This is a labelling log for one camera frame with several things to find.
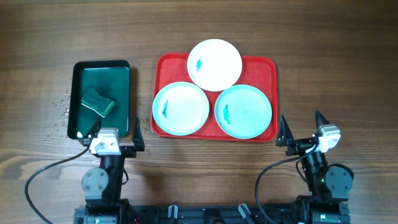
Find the white plate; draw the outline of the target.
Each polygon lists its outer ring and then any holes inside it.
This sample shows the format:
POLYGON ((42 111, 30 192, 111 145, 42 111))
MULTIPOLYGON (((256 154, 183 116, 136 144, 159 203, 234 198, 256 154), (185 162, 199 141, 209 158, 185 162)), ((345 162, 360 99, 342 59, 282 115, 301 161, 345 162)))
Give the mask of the white plate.
POLYGON ((221 39, 208 39, 189 53, 187 72, 191 80, 206 91, 223 91, 241 76, 243 60, 238 50, 221 39))

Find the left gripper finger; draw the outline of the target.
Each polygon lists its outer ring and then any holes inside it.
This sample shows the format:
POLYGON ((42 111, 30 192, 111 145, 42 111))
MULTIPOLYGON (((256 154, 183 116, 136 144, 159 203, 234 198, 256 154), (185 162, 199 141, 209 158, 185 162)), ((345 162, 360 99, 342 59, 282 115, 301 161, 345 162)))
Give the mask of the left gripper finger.
POLYGON ((132 142, 134 143, 134 148, 136 151, 144 152, 145 151, 145 143, 142 137, 141 127, 139 118, 136 118, 134 124, 134 130, 132 134, 132 142))
POLYGON ((101 129, 101 119, 97 118, 91 129, 88 131, 88 138, 92 139, 97 137, 100 129, 101 129))

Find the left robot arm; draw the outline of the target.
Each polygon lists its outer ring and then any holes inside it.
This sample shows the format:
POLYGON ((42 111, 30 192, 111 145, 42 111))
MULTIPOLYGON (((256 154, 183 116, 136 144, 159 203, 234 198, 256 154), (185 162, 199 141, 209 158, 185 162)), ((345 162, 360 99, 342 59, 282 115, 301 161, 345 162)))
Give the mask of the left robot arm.
POLYGON ((128 199, 121 198, 125 159, 135 158, 145 151, 139 120, 135 122, 132 146, 119 145, 117 128, 103 128, 98 118, 83 138, 83 145, 100 159, 100 165, 87 171, 81 186, 85 193, 85 208, 75 211, 74 223, 140 223, 128 199))

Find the green scrubbing sponge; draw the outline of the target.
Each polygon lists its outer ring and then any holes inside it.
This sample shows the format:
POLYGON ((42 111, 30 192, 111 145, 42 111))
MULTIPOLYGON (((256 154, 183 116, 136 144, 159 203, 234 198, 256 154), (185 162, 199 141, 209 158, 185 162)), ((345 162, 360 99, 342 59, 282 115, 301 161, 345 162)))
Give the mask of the green scrubbing sponge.
POLYGON ((81 98, 81 104, 93 110, 101 117, 106 117, 115 106, 115 102, 101 96, 95 89, 90 88, 81 98))

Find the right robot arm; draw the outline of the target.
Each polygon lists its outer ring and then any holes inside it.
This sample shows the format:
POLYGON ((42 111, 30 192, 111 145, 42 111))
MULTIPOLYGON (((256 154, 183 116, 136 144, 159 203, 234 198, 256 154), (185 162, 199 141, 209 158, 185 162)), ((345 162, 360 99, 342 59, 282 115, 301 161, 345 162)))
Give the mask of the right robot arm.
POLYGON ((279 119, 276 145, 286 147, 287 156, 299 156, 302 178, 310 195, 299 195, 287 218, 292 223, 350 223, 348 201, 354 173, 343 164, 329 164, 325 154, 341 138, 340 129, 319 111, 315 112, 317 131, 309 138, 295 139, 284 116, 279 119))

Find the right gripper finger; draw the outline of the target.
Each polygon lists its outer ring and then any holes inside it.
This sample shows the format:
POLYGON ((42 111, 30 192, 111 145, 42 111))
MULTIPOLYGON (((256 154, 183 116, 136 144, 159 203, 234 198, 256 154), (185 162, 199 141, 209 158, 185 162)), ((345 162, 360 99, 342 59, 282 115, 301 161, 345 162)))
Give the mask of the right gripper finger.
POLYGON ((279 118, 279 130, 277 134, 277 140, 275 145, 278 147, 287 147, 294 144, 294 137, 286 122, 284 115, 279 118))
POLYGON ((321 125, 330 124, 330 122, 322 115, 322 113, 319 110, 316 110, 315 124, 316 124, 316 127, 319 128, 321 125))

